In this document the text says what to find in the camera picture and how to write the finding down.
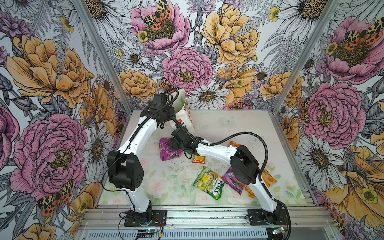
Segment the orange wrapper near arm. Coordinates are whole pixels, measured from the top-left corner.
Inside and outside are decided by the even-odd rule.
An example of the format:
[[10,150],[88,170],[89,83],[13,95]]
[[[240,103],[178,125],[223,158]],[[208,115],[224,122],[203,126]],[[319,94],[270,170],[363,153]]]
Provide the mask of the orange wrapper near arm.
[[267,169],[264,169],[263,170],[263,173],[262,173],[262,179],[264,181],[264,183],[266,184],[266,186],[268,188],[270,188],[272,185],[274,185],[275,183],[278,182],[278,180],[276,180],[270,173]]

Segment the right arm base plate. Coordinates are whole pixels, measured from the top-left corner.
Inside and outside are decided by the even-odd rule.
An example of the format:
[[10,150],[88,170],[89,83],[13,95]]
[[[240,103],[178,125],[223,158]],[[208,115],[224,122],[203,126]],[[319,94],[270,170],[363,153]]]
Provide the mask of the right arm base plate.
[[289,217],[284,208],[278,207],[273,213],[261,208],[248,209],[247,217],[251,226],[288,225]]

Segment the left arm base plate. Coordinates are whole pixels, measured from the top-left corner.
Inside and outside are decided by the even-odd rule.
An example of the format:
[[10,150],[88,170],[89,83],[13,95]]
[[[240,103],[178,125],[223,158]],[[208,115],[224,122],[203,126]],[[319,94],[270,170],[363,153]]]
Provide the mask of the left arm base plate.
[[167,222],[167,210],[148,210],[145,213],[127,211],[125,227],[165,227]]

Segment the purple snack packet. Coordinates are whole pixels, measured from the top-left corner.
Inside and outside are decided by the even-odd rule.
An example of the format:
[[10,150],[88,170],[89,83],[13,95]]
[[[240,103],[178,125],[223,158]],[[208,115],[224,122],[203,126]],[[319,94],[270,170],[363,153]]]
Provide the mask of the purple snack packet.
[[174,150],[172,146],[172,139],[162,138],[159,141],[160,157],[161,161],[169,161],[175,158],[179,158],[183,154],[183,150]]

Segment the white floral paper bag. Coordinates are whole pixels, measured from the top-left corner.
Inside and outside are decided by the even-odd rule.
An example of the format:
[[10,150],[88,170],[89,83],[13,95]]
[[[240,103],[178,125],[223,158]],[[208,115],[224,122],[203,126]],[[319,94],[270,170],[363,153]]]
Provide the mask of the white floral paper bag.
[[192,121],[191,112],[186,100],[185,91],[184,89],[180,89],[178,90],[178,93],[179,96],[173,103],[176,119],[183,127],[186,127],[191,134],[195,135],[196,129]]

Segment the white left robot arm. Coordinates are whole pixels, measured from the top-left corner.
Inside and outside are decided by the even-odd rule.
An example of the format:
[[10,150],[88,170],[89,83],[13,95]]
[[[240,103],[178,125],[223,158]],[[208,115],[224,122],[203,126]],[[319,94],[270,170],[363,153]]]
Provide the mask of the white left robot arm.
[[178,97],[177,90],[174,94],[155,94],[153,102],[141,111],[136,128],[128,140],[118,150],[111,151],[107,155],[108,181],[117,188],[117,191],[123,191],[128,195],[134,215],[151,217],[151,201],[141,188],[144,169],[140,158],[150,136],[159,126],[175,116],[173,102]]

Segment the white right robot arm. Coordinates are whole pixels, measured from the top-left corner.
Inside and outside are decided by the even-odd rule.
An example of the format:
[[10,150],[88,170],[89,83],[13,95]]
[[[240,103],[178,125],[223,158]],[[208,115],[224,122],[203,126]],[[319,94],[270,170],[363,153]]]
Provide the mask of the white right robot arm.
[[[221,145],[240,135],[250,135],[262,143],[265,151],[262,166],[259,166],[259,162],[246,146],[227,147]],[[203,138],[193,136],[184,127],[174,130],[172,137],[173,148],[181,149],[191,155],[210,157],[230,164],[235,178],[242,184],[247,185],[255,194],[260,203],[264,220],[270,222],[278,220],[284,205],[272,196],[262,179],[262,173],[269,157],[267,144],[262,137],[251,132],[239,132],[219,142],[211,143]]]

